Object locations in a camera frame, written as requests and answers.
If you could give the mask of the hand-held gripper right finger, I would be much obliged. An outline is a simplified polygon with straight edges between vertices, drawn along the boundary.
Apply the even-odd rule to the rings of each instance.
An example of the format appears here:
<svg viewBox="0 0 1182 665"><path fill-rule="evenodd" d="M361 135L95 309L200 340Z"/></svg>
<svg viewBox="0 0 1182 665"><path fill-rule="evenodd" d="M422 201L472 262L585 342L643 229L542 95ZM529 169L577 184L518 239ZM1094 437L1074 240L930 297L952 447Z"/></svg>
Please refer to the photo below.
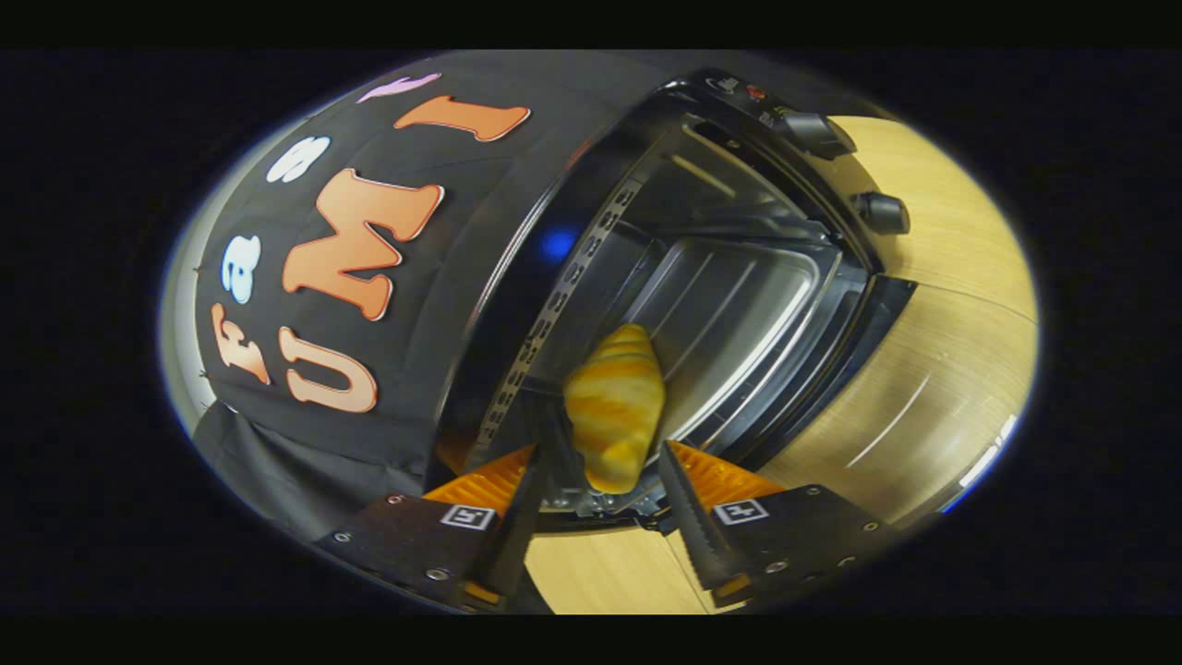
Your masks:
<svg viewBox="0 0 1182 665"><path fill-rule="evenodd" d="M902 542L900 530L823 485L785 489L676 441L658 471L702 589L717 609L779 609Z"/></svg>

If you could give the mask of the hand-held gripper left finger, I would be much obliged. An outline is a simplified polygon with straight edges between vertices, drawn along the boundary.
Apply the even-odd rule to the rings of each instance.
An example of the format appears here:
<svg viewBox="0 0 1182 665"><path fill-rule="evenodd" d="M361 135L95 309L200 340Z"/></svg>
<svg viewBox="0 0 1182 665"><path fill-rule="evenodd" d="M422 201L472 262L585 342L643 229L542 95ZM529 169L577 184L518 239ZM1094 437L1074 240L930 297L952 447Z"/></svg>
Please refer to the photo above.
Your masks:
<svg viewBox="0 0 1182 665"><path fill-rule="evenodd" d="M548 452L532 443L426 496L376 500L318 548L431 609L502 613L535 534L547 467Z"/></svg>

